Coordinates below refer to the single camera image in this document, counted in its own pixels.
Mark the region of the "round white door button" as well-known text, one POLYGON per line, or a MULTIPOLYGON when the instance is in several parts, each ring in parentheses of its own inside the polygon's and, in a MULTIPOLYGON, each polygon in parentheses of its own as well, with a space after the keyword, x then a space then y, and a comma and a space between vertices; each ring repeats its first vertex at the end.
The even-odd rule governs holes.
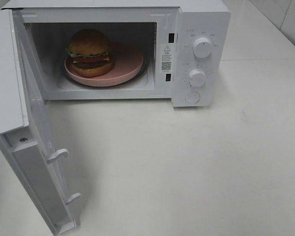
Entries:
POLYGON ((198 92, 190 92, 185 96, 187 103, 196 104, 200 101, 200 94, 198 92))

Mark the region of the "pink round plate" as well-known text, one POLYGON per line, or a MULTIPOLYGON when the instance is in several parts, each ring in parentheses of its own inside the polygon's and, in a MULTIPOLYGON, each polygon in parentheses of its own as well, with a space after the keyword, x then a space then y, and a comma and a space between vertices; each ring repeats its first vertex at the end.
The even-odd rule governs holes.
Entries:
POLYGON ((64 62, 66 74, 72 80, 91 87, 109 87, 122 84, 137 76, 143 68, 144 54, 130 44, 112 43, 112 54, 110 59, 113 66, 107 73, 95 76, 84 77, 77 74, 71 65, 70 57, 64 62))

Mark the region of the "toy hamburger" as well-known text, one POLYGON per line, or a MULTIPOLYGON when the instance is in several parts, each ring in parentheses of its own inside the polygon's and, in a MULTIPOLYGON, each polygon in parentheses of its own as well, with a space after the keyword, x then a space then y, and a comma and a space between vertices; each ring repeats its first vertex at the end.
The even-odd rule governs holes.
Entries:
POLYGON ((112 45, 107 36, 95 29, 78 31, 66 47, 73 71, 83 77, 108 73, 113 67, 111 50, 112 45))

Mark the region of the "white microwave door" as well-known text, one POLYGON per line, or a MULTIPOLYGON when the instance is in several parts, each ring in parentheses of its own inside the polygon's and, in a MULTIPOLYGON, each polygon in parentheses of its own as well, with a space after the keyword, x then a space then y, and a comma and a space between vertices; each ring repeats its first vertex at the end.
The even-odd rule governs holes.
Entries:
POLYGON ((19 10, 0 10, 0 150, 53 235, 77 226, 45 101, 31 25, 19 10))

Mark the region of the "glass microwave turntable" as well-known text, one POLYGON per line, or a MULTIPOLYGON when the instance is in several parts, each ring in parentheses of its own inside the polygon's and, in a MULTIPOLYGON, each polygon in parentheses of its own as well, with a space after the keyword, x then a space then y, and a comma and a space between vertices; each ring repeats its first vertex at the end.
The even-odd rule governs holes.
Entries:
POLYGON ((114 59, 114 66, 108 73, 96 77, 83 77, 73 71, 71 62, 72 59, 69 56, 64 61, 67 77, 79 84, 91 87, 111 87, 123 84, 140 77, 148 68, 148 61, 144 57, 131 59, 119 56, 114 59))

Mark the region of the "lower white round knob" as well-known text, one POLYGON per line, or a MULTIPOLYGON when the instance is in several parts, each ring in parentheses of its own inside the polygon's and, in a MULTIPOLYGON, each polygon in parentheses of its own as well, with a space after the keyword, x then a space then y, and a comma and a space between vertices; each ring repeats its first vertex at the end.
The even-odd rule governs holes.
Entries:
POLYGON ((202 70, 194 69, 189 72, 189 84, 192 87, 201 87, 206 83, 207 77, 202 70))

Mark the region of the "white round knob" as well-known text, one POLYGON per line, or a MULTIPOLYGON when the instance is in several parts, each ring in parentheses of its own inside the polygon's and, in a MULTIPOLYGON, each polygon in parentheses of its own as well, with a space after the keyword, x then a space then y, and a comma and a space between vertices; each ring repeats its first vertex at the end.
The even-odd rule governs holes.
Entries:
POLYGON ((200 36, 193 40, 192 49, 194 56, 200 59, 204 59, 211 55, 212 52, 212 40, 208 36, 200 36))
POLYGON ((192 87, 201 87, 206 83, 207 77, 202 70, 194 69, 189 72, 189 84, 192 87))

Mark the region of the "white microwave oven body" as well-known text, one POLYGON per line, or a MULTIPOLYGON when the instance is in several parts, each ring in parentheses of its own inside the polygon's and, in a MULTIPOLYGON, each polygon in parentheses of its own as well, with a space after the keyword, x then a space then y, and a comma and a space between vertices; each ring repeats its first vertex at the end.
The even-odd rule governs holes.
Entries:
POLYGON ((230 12, 220 0, 11 0, 2 10, 19 10, 31 25, 46 100, 169 98, 175 107, 208 106, 222 56, 230 12), (112 42, 130 44, 148 61, 140 77, 111 87, 90 87, 64 69, 65 45, 77 31, 93 28, 112 42), (194 56, 192 42, 208 36, 211 55, 194 56), (188 74, 202 70, 206 83, 189 84, 188 74), (198 92, 200 101, 185 96, 198 92))

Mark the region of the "upper white round knob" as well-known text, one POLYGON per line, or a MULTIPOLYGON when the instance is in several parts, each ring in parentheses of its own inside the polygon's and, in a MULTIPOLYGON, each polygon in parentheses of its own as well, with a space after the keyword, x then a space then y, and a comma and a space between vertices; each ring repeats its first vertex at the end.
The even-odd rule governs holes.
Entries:
POLYGON ((204 59, 211 55, 212 52, 212 40, 208 36, 200 36, 193 40, 192 49, 194 56, 200 59, 204 59))

